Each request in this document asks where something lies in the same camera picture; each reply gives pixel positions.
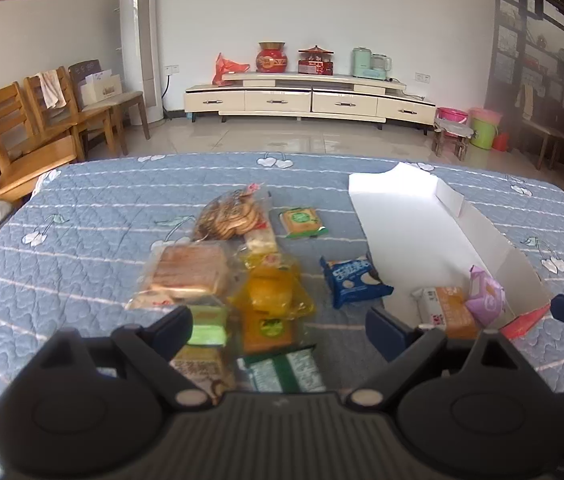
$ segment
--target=blue wrapper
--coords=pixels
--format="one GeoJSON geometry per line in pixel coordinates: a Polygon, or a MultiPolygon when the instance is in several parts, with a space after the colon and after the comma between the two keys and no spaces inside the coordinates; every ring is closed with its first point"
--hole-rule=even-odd
{"type": "Polygon", "coordinates": [[[342,262],[328,262],[321,257],[320,265],[333,295],[334,308],[352,301],[374,300],[393,292],[392,286],[380,280],[368,256],[342,262]]]}

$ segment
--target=red package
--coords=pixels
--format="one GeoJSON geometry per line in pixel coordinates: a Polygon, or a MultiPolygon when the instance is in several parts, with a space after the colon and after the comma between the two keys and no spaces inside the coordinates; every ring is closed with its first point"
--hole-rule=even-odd
{"type": "Polygon", "coordinates": [[[250,64],[240,64],[230,59],[225,59],[222,56],[222,52],[220,52],[216,59],[216,76],[213,78],[213,84],[218,86],[230,85],[232,81],[222,81],[222,74],[246,72],[249,68],[251,68],[250,64]]]}

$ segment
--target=blue quilted bedspread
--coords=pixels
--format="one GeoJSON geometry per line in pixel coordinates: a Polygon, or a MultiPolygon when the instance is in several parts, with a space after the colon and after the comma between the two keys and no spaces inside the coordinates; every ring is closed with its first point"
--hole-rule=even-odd
{"type": "MultiPolygon", "coordinates": [[[[151,247],[187,236],[217,195],[266,183],[271,215],[314,206],[329,234],[286,240],[299,257],[302,280],[318,304],[307,323],[329,388],[347,391],[378,372],[383,359],[364,336],[372,302],[329,306],[318,263],[367,250],[348,197],[348,175],[390,170],[396,161],[353,156],[213,153],[103,160],[66,166],[0,229],[0,393],[62,326],[107,335],[126,322],[150,324],[156,312],[125,310],[151,247]]],[[[482,211],[557,294],[564,292],[564,192],[534,180],[449,166],[420,165],[482,211]]],[[[546,316],[515,345],[553,390],[564,390],[564,324],[546,316]]]]}

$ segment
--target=tiled floor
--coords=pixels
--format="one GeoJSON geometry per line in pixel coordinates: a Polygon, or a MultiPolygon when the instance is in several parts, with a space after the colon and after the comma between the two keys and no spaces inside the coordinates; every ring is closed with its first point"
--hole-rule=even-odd
{"type": "MultiPolygon", "coordinates": [[[[130,155],[250,151],[341,153],[464,165],[536,178],[564,189],[564,166],[559,164],[553,171],[546,166],[537,171],[536,160],[530,159],[532,155],[518,150],[486,151],[475,146],[469,146],[463,162],[456,158],[451,146],[445,146],[442,156],[437,157],[430,149],[430,135],[426,137],[421,130],[390,123],[385,124],[383,130],[377,130],[373,123],[359,121],[235,117],[221,123],[217,116],[203,116],[195,123],[173,119],[150,127],[150,140],[144,138],[137,126],[126,129],[130,155]]],[[[107,156],[103,144],[89,153],[89,158],[107,156]]]]}

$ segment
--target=drawer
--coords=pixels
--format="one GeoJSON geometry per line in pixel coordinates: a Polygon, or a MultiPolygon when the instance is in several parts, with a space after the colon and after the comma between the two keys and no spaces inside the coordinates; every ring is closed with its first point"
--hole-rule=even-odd
{"type": "Polygon", "coordinates": [[[313,92],[313,112],[376,116],[377,97],[313,92]]]}
{"type": "Polygon", "coordinates": [[[263,112],[310,112],[311,92],[246,90],[244,109],[263,112]]]}
{"type": "Polygon", "coordinates": [[[213,92],[186,92],[185,112],[217,112],[220,110],[244,110],[244,90],[213,92]]]}
{"type": "Polygon", "coordinates": [[[377,102],[377,116],[411,121],[413,123],[433,124],[436,117],[436,108],[412,101],[379,98],[377,102]]]}

